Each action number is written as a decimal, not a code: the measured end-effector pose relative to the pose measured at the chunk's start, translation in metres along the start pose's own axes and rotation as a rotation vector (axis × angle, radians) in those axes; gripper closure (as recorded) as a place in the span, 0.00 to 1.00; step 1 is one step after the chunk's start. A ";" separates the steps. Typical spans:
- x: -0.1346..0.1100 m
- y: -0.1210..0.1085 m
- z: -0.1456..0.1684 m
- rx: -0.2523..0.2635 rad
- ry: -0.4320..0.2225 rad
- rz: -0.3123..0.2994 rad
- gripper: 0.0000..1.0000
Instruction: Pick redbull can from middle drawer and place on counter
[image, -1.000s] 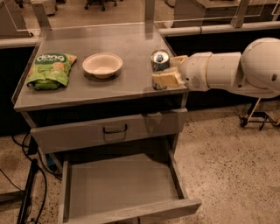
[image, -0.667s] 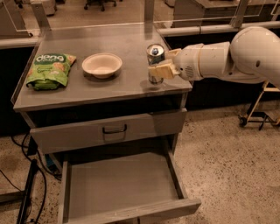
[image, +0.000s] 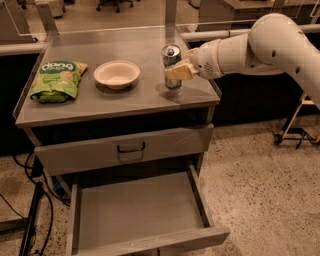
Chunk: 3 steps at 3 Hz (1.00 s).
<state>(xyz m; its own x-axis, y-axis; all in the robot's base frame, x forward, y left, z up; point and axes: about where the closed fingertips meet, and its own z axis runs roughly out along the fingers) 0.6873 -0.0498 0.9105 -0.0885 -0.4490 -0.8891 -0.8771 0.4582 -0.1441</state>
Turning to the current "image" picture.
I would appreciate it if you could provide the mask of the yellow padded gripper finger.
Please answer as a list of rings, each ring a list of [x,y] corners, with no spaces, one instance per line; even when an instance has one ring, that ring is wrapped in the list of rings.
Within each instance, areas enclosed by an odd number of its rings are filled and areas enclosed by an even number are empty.
[[[189,49],[182,53],[182,59],[188,62],[198,61],[198,48]]]
[[[165,69],[165,76],[171,80],[191,80],[199,71],[191,63],[174,65]]]

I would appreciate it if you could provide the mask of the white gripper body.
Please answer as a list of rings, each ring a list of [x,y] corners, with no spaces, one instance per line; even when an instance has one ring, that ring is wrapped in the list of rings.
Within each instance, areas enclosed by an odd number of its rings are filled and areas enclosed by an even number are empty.
[[[198,71],[200,77],[210,80],[223,76],[218,61],[220,42],[220,39],[209,41],[195,49],[195,52],[191,57],[191,62]]]

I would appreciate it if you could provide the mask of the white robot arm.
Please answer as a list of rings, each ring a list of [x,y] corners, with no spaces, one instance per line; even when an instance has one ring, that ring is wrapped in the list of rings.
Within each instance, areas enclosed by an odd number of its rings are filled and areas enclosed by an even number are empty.
[[[241,35],[216,39],[182,54],[165,69],[171,80],[206,80],[227,74],[288,74],[320,108],[320,51],[289,17],[271,13]]]

